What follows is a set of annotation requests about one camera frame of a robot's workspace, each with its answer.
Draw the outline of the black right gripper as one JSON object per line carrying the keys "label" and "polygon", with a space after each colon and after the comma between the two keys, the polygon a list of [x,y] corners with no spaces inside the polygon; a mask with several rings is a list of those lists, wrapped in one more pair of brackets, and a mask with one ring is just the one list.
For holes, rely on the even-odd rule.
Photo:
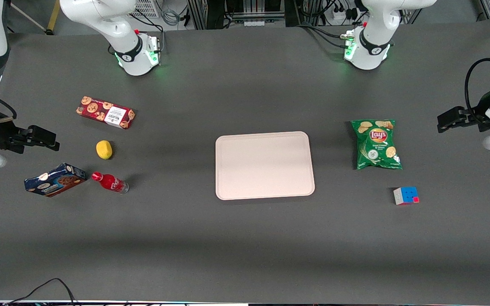
{"label": "black right gripper", "polygon": [[60,150],[60,143],[56,142],[55,133],[36,125],[24,129],[14,124],[0,124],[1,150],[23,154],[25,147],[44,147],[57,152]]}

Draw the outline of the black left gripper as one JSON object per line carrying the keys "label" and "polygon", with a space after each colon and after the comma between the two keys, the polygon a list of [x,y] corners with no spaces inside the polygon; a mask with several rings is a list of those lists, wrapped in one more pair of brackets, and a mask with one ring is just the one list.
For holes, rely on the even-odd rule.
{"label": "black left gripper", "polygon": [[481,110],[478,112],[476,107],[455,106],[438,116],[437,131],[444,133],[452,128],[471,126],[478,126],[478,130],[490,130],[490,120],[484,115],[485,113]]}

